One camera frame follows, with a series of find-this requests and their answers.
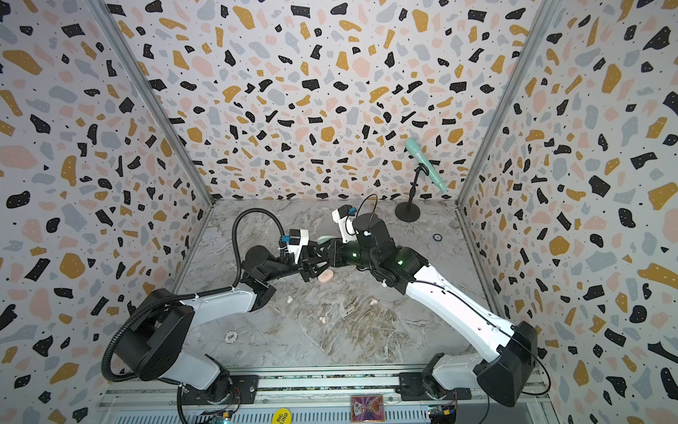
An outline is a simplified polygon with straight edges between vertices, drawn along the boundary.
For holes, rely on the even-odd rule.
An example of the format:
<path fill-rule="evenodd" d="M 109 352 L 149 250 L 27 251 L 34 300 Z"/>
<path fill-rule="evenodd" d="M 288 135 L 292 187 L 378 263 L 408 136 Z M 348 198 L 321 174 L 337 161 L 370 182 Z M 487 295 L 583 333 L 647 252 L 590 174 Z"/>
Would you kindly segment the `pink earbud case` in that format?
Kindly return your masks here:
<path fill-rule="evenodd" d="M 334 277 L 334 272 L 332 270 L 324 270 L 317 277 L 318 281 L 322 284 L 328 284 Z"/>

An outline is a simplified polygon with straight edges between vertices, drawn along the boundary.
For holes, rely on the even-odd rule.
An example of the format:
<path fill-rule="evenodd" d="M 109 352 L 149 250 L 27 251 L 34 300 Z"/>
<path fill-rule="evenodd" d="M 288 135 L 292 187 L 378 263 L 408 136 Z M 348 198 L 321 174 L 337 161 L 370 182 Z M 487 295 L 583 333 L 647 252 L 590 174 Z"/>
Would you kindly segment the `mint green earbud case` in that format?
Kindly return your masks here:
<path fill-rule="evenodd" d="M 323 243 L 329 242 L 330 240 L 334 240 L 334 239 L 335 239 L 335 236 L 328 236 L 328 235 L 320 236 L 317 240 L 317 243 L 323 244 Z"/>

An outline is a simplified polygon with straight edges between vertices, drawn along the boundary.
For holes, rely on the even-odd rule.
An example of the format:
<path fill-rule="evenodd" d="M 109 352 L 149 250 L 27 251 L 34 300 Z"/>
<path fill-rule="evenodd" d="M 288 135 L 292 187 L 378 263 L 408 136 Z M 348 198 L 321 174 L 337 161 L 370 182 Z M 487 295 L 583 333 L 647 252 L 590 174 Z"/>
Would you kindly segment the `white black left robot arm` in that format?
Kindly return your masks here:
<path fill-rule="evenodd" d="M 272 281 L 300 274 L 310 280 L 328 268 L 328 257 L 316 246 L 286 247 L 274 256 L 263 246 L 250 248 L 239 265 L 235 287 L 203 293 L 153 291 L 112 337 L 104 351 L 102 375 L 111 383 L 164 380 L 225 397 L 229 371 L 206 354 L 185 345 L 187 334 L 212 321 L 263 308 L 275 294 Z"/>

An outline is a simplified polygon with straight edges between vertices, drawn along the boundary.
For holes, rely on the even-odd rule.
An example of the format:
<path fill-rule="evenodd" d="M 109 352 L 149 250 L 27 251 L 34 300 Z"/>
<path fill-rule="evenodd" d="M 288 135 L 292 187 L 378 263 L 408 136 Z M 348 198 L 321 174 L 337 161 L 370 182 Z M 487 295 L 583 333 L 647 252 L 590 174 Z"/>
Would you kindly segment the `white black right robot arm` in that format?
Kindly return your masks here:
<path fill-rule="evenodd" d="M 399 247 L 386 224 L 344 205 L 332 213 L 342 237 L 321 242 L 333 268 L 354 266 L 379 283 L 429 308 L 475 349 L 463 357 L 438 353 L 420 374 L 416 394 L 446 399 L 455 389 L 480 388 L 496 403 L 512 407 L 538 365 L 537 332 L 513 324 L 457 289 L 424 256 Z"/>

